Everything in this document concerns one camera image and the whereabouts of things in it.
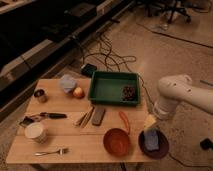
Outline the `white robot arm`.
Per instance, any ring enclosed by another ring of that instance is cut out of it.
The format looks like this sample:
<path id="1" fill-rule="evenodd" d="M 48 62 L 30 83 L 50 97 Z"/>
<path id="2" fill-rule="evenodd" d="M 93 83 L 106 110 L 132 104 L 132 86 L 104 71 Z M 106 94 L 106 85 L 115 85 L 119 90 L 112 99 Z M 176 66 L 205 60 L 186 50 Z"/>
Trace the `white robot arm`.
<path id="1" fill-rule="evenodd" d="M 188 75 L 173 75 L 163 77 L 158 81 L 159 97 L 144 121 L 147 131 L 159 121 L 170 119 L 181 102 L 186 102 L 213 115 L 213 90 L 203 89 L 192 85 L 192 78 Z"/>

